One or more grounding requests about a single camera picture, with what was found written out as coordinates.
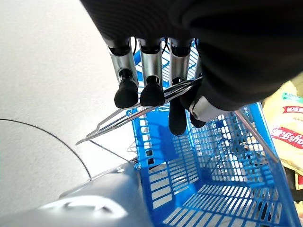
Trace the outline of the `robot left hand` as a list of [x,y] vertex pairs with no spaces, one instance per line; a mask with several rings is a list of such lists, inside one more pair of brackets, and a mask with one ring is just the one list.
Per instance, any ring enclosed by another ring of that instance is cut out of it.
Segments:
[[263,100],[303,70],[300,0],[84,0],[82,5],[114,60],[126,60],[130,38],[143,57],[160,58],[170,40],[171,82],[186,79],[196,39],[199,84],[170,103],[169,129],[185,132],[224,112]]

